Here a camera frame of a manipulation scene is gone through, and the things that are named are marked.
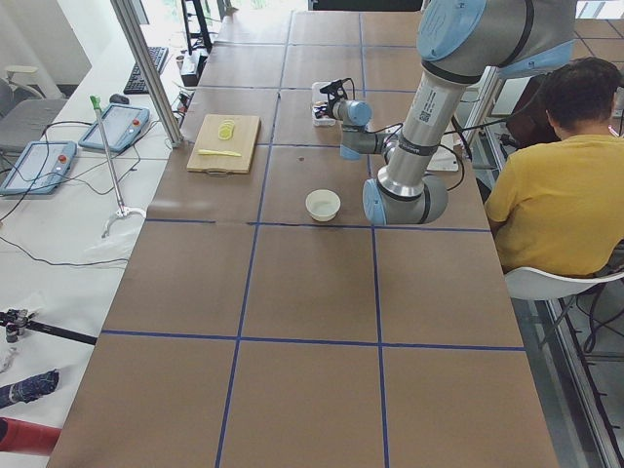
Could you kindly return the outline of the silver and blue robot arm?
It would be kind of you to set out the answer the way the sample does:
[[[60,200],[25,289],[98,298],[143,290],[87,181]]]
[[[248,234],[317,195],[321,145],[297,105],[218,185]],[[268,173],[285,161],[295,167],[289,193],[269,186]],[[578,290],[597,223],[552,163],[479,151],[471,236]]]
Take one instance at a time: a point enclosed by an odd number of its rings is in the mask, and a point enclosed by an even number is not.
[[[573,1],[430,2],[416,41],[423,74],[395,136],[367,131],[367,103],[330,96],[328,112],[342,124],[341,156],[389,159],[364,183],[367,219],[376,225],[423,224],[440,217],[448,191],[427,167],[465,89],[489,66],[502,78],[520,78],[568,62],[575,15]]]

